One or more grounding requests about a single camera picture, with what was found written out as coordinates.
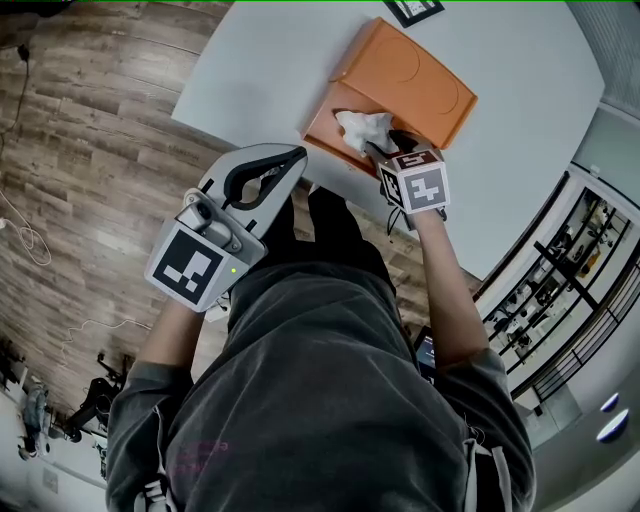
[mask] sleeve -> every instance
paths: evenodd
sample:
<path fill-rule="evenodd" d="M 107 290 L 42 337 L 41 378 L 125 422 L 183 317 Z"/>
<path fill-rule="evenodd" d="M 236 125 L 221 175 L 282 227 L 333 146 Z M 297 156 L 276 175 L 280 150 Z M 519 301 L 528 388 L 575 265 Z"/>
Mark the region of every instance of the sleeve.
<path fill-rule="evenodd" d="M 500 356 L 485 349 L 467 361 L 439 369 L 435 387 L 467 425 L 482 430 L 480 441 L 485 448 L 503 447 L 513 510 L 530 510 L 536 487 L 531 445 L 511 400 Z"/>
<path fill-rule="evenodd" d="M 157 474 L 160 419 L 169 424 L 193 386 L 188 370 L 136 362 L 111 406 L 106 502 L 109 512 L 133 511 L 144 485 Z"/>

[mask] gray t-shirt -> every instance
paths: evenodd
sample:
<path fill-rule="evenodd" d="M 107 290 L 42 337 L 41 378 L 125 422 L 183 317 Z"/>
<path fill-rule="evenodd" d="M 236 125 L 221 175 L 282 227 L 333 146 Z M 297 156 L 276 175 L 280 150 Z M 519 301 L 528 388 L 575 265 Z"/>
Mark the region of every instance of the gray t-shirt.
<path fill-rule="evenodd" d="M 513 509 L 533 500 L 500 358 L 486 350 L 434 387 L 389 286 L 351 267 L 282 265 L 240 281 L 225 349 L 195 385 L 185 370 L 135 363 L 111 411 L 111 511 L 133 510 L 158 470 L 154 408 L 180 510 L 463 510 L 467 425 L 504 447 Z"/>

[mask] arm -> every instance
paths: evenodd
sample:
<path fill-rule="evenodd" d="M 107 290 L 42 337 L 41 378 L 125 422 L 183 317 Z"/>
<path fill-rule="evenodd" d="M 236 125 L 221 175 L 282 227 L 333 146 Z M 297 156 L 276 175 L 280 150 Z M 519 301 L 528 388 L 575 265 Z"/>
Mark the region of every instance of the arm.
<path fill-rule="evenodd" d="M 167 299 L 136 361 L 190 369 L 204 314 Z"/>
<path fill-rule="evenodd" d="M 429 210 L 413 221 L 422 246 L 436 365 L 444 367 L 489 348 L 489 341 L 440 215 Z"/>
<path fill-rule="evenodd" d="M 527 432 L 516 412 L 501 358 L 489 349 L 480 315 L 451 242 L 435 210 L 413 217 L 420 236 L 438 374 L 436 389 L 482 431 L 481 443 L 501 446 L 509 468 L 513 510 L 530 510 L 535 473 Z"/>
<path fill-rule="evenodd" d="M 133 511 L 136 495 L 157 478 L 159 434 L 193 386 L 190 369 L 203 318 L 168 299 L 113 401 L 106 492 L 111 512 Z"/>

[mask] black pants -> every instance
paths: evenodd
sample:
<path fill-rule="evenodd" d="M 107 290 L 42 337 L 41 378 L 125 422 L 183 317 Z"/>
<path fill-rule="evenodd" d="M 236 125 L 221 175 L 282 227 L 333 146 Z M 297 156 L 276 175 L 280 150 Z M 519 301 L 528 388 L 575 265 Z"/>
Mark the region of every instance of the black pants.
<path fill-rule="evenodd" d="M 268 183 L 264 178 L 261 187 Z M 370 272 L 396 290 L 378 249 L 362 239 L 356 219 L 345 200 L 320 188 L 309 195 L 309 213 L 313 221 L 315 242 L 296 240 L 293 232 L 293 200 L 287 198 L 280 213 L 262 237 L 269 254 L 252 271 L 282 263 L 328 261 Z"/>

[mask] cable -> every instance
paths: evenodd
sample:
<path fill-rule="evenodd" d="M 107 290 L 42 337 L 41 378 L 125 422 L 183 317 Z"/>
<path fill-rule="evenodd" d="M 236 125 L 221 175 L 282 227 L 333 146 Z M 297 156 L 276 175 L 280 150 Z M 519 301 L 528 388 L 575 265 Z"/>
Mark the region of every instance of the cable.
<path fill-rule="evenodd" d="M 0 146 L 0 160 L 2 160 L 2 154 L 4 153 L 4 146 L 5 146 L 4 136 L 7 133 L 9 133 L 11 130 L 13 130 L 15 128 L 16 124 L 18 123 L 18 118 L 20 117 L 20 110 L 22 109 L 22 102 L 24 100 L 24 93 L 27 90 L 27 82 L 29 81 L 29 50 L 24 45 L 20 45 L 20 46 L 16 45 L 15 47 L 18 48 L 18 54 L 20 55 L 20 59 L 26 64 L 27 69 L 26 69 L 26 73 L 24 75 L 24 82 L 22 84 L 22 92 L 20 93 L 20 99 L 18 100 L 18 109 L 16 110 L 16 117 L 14 118 L 13 123 L 11 124 L 11 126 L 9 128 L 7 128 L 5 131 L 3 131 L 2 133 L 0 133 L 0 143 L 2 144 Z M 49 250 L 49 247 L 47 246 L 46 242 L 44 241 L 44 238 L 42 238 L 42 235 L 31 227 L 31 224 L 29 224 L 29 222 L 27 222 L 27 219 L 25 219 L 22 216 L 22 214 L 18 211 L 18 209 L 15 206 L 13 206 L 13 204 L 11 204 L 11 201 L 9 201 L 7 199 L 7 196 L 4 195 L 2 190 L 0 190 L 0 195 L 7 202 L 9 207 L 14 212 L 16 212 L 16 214 L 18 215 L 18 217 L 20 217 L 22 222 L 24 222 L 26 224 L 26 227 L 25 226 L 18 227 L 13 222 L 11 222 L 9 219 L 1 219 L 0 218 L 0 229 L 4 228 L 4 226 L 6 224 L 11 224 L 11 226 L 13 226 L 13 228 L 18 233 L 18 237 L 20 238 L 20 242 L 22 242 L 22 247 L 24 247 L 25 251 L 27 251 L 27 253 L 29 254 L 29 257 L 33 260 L 33 262 L 36 265 L 40 266 L 40 267 L 46 267 L 47 265 L 49 265 L 51 263 L 51 251 Z M 31 235 L 31 241 L 27 241 L 26 240 L 25 234 Z M 33 257 L 33 253 L 31 252 L 31 251 L 33 251 L 33 248 L 35 246 L 35 237 L 36 236 L 40 239 L 40 241 L 42 242 L 42 245 L 44 245 L 44 248 L 47 251 L 48 259 L 45 262 L 36 260 Z"/>
<path fill-rule="evenodd" d="M 222 311 L 227 311 L 227 309 L 229 309 L 227 306 L 223 306 L 222 304 L 220 304 L 220 299 L 216 299 L 216 304 L 220 307 L 220 309 Z"/>
<path fill-rule="evenodd" d="M 393 217 L 394 213 L 396 214 L 396 216 L 393 219 L 393 222 L 391 222 L 391 217 Z M 393 240 L 391 240 L 391 230 L 393 229 L 393 226 L 396 225 L 396 222 L 398 221 L 398 217 L 400 217 L 401 213 L 402 213 L 402 210 L 396 206 L 393 210 L 391 210 L 391 213 L 389 214 L 389 218 L 387 219 L 387 236 L 389 237 L 389 241 L 391 243 L 393 243 Z"/>
<path fill-rule="evenodd" d="M 480 427 L 472 427 L 471 425 L 469 425 L 469 423 L 467 422 L 467 413 L 463 413 L 463 417 L 464 417 L 464 422 L 467 425 L 467 428 L 469 429 L 469 431 L 473 434 L 474 439 L 476 441 L 478 441 L 478 432 L 482 432 L 482 441 L 479 441 L 478 444 L 480 446 L 482 446 L 482 443 L 484 443 L 486 436 L 484 433 L 484 430 L 482 430 Z"/>
<path fill-rule="evenodd" d="M 102 327 L 106 327 L 107 329 L 118 329 L 119 327 L 122 327 L 124 324 L 133 324 L 133 325 L 137 325 L 138 327 L 142 327 L 143 329 L 146 329 L 147 331 L 151 330 L 151 327 L 149 327 L 148 325 L 141 324 L 140 322 L 136 322 L 135 320 L 132 320 L 131 318 L 126 318 L 125 320 L 120 322 L 118 325 L 103 324 L 102 322 L 98 322 L 97 320 L 91 320 L 91 319 L 85 320 L 80 327 L 69 327 L 67 329 L 67 331 L 69 331 L 69 338 L 64 340 L 62 342 L 62 345 L 60 346 L 60 354 L 62 355 L 62 359 L 64 360 L 63 364 L 58 363 L 58 366 L 60 368 L 66 368 L 67 365 L 68 365 L 67 357 L 64 354 L 64 350 L 65 350 L 65 347 L 67 345 L 71 345 L 71 343 L 74 343 L 73 335 L 71 334 L 71 331 L 82 331 L 82 329 L 84 329 L 85 326 L 87 324 L 90 324 L 90 323 L 91 324 L 100 325 Z"/>
<path fill-rule="evenodd" d="M 16 212 L 16 214 L 18 215 L 18 217 L 20 217 L 20 219 L 22 219 L 22 222 L 24 222 L 26 224 L 25 226 L 22 227 L 18 227 L 16 226 L 13 222 L 11 222 L 9 219 L 3 219 L 0 218 L 0 229 L 4 228 L 4 226 L 6 224 L 10 224 L 13 229 L 16 230 L 16 232 L 18 233 L 18 238 L 20 238 L 20 241 L 22 242 L 22 247 L 24 247 L 25 251 L 27 251 L 27 253 L 29 254 L 29 257 L 33 260 L 33 262 L 38 265 L 39 267 L 46 267 L 47 265 L 49 265 L 51 263 L 51 251 L 49 250 L 49 246 L 47 245 L 47 242 L 44 241 L 44 238 L 42 238 L 42 235 L 40 233 L 38 233 L 35 229 L 33 229 L 31 227 L 31 224 L 29 224 L 29 222 L 27 221 L 27 219 L 25 219 L 22 214 L 18 211 L 18 209 L 13 206 L 11 204 L 11 201 L 9 201 L 7 199 L 7 196 L 4 195 L 4 193 L 2 192 L 2 190 L 0 190 L 0 196 L 2 196 L 2 199 L 4 199 L 7 204 L 9 205 L 9 207 Z M 25 238 L 25 233 L 28 233 L 31 235 L 31 241 L 27 241 Z M 35 237 L 38 237 L 40 239 L 40 241 L 42 242 L 42 245 L 44 246 L 44 248 L 47 251 L 47 255 L 48 255 L 48 259 L 46 261 L 38 261 L 33 257 L 33 247 L 35 245 Z"/>
<path fill-rule="evenodd" d="M 20 54 L 20 58 L 27 65 L 27 72 L 24 75 L 24 82 L 22 84 L 22 92 L 20 93 L 20 99 L 18 100 L 18 110 L 16 111 L 16 117 L 13 119 L 13 123 L 11 124 L 11 126 L 7 128 L 5 131 L 3 131 L 2 133 L 0 133 L 0 142 L 2 142 L 2 146 L 0 146 L 0 159 L 2 158 L 2 153 L 4 152 L 4 145 L 5 145 L 4 136 L 7 133 L 9 133 L 11 130 L 13 130 L 16 124 L 18 123 L 18 118 L 20 117 L 20 109 L 22 108 L 22 101 L 24 100 L 24 93 L 27 90 L 27 82 L 29 81 L 29 50 L 24 48 L 24 50 L 21 52 L 20 50 L 22 48 L 23 48 L 22 46 L 18 48 L 18 53 Z"/>

